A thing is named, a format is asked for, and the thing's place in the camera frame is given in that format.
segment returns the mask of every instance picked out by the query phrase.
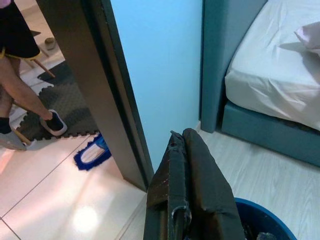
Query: black sock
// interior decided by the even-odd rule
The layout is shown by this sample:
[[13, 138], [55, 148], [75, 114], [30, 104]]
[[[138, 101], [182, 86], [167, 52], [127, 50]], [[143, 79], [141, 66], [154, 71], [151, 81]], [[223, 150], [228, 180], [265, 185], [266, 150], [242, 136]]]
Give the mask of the black sock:
[[59, 131], [64, 127], [64, 125], [62, 124], [58, 115], [55, 112], [52, 113], [52, 119], [47, 120], [45, 122], [48, 125], [48, 127], [53, 131]]
[[8, 134], [11, 132], [8, 117], [0, 117], [0, 133]]

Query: white bed sheet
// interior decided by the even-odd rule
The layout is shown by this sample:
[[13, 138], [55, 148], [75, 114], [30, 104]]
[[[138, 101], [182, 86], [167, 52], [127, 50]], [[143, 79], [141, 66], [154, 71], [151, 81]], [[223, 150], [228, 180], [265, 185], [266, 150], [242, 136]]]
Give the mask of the white bed sheet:
[[320, 131], [320, 57], [294, 31], [320, 21], [320, 0], [269, 0], [225, 77], [234, 104]]

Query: blue bucket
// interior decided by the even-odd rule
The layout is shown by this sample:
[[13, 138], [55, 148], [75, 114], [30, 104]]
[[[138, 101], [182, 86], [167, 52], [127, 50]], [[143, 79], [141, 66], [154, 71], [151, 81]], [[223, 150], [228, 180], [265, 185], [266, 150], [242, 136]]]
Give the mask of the blue bucket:
[[272, 212], [252, 201], [235, 198], [241, 221], [258, 233], [271, 233], [277, 240], [297, 240], [290, 229]]

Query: black skirt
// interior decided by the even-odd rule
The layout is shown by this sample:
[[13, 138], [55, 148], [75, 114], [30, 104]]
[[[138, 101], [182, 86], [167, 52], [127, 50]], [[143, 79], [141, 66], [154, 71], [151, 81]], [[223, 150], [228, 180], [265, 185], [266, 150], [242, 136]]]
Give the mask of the black skirt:
[[35, 39], [17, 5], [12, 2], [9, 6], [0, 8], [0, 59], [5, 55], [33, 59], [39, 53]]

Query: teal bed frame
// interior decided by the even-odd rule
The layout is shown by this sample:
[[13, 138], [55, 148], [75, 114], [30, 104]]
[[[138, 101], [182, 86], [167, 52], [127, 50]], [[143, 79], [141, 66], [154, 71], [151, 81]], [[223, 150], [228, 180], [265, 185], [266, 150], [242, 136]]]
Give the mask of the teal bed frame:
[[204, 0], [201, 129], [236, 136], [320, 166], [320, 133], [239, 107], [226, 98], [229, 63], [266, 0]]

